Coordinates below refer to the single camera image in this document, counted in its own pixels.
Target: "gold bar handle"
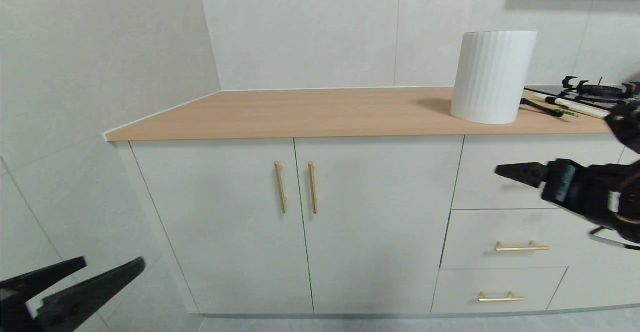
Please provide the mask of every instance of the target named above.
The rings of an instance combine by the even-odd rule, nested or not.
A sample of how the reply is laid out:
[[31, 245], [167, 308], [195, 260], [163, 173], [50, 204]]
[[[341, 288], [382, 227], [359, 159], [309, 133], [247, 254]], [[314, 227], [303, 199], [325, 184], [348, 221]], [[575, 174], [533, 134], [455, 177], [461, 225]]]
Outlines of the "gold bar handle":
[[316, 196], [316, 176], [314, 174], [314, 163], [309, 162], [309, 184], [311, 184], [311, 202], [313, 203], [313, 214], [318, 214], [318, 197]]
[[514, 302], [524, 300], [524, 297], [516, 295], [513, 291], [509, 291], [509, 293], [507, 293], [507, 297], [487, 298], [485, 291], [480, 291], [480, 295], [478, 296], [478, 302]]
[[512, 252], [512, 251], [546, 251], [551, 250], [548, 245], [539, 245], [537, 241], [532, 240], [526, 247], [506, 247], [502, 241], [495, 244], [496, 252]]
[[284, 195], [284, 187], [282, 186], [282, 165], [279, 162], [274, 162], [276, 167], [276, 177], [278, 177], [278, 189], [280, 192], [280, 207], [282, 207], [282, 214], [287, 213], [287, 198]]

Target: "white wall tile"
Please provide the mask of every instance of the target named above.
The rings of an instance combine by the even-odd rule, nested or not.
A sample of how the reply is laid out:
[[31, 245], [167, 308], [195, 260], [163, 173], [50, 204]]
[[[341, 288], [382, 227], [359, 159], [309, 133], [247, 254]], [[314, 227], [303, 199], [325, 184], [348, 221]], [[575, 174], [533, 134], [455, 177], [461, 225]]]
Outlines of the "white wall tile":
[[462, 35], [537, 31], [526, 83], [574, 68], [592, 0], [400, 0], [396, 86], [453, 86]]
[[[101, 136], [13, 172], [16, 183], [63, 259], [84, 256], [83, 281], [143, 256], [160, 256], [116, 148]], [[108, 318], [135, 282], [108, 302]]]
[[640, 0], [593, 0], [573, 76], [640, 81]]
[[164, 259], [144, 275], [107, 319], [114, 332], [196, 332], [203, 316], [188, 314]]
[[2, 0], [12, 169], [219, 91], [201, 0]]
[[398, 0], [203, 0], [222, 89], [393, 86]]
[[[30, 211], [23, 196], [14, 184], [11, 175], [3, 175], [0, 197], [0, 280], [7, 280], [62, 262], [44, 231]], [[76, 284], [69, 276], [54, 284], [29, 301], [32, 314], [42, 306], [42, 299]], [[103, 326], [96, 314], [89, 318], [78, 331], [94, 332]]]

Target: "countertop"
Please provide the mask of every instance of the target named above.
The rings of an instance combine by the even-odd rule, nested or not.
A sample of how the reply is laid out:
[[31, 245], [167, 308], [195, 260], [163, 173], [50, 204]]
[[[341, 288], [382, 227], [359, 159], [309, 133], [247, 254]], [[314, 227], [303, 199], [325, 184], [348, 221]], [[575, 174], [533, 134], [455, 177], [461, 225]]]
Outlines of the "countertop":
[[[352, 136], [608, 134], [580, 115], [554, 118], [521, 106], [511, 124], [450, 116], [452, 87], [219, 92], [105, 133], [107, 141]], [[524, 91], [524, 97], [530, 95]]]

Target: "white cylindrical container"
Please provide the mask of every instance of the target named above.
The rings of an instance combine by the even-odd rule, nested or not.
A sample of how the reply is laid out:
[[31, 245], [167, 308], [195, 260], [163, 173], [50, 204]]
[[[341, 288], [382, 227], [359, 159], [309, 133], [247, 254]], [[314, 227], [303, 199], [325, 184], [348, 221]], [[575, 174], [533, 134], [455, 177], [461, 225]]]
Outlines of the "white cylindrical container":
[[535, 31], [465, 33], [451, 116], [469, 122], [515, 122], [536, 44]]

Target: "gas stove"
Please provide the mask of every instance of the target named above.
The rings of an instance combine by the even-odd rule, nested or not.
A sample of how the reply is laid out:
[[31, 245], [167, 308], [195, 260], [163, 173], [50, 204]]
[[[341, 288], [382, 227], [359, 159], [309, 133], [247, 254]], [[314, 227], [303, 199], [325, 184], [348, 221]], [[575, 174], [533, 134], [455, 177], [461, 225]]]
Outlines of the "gas stove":
[[606, 110], [612, 109], [617, 105], [626, 105], [640, 100], [640, 82], [622, 83], [622, 86], [610, 86], [599, 83], [587, 84], [589, 81], [582, 80], [573, 85], [571, 81], [577, 78], [574, 76], [565, 77], [562, 80], [562, 86], [554, 84], [535, 85], [526, 86], [525, 89]]

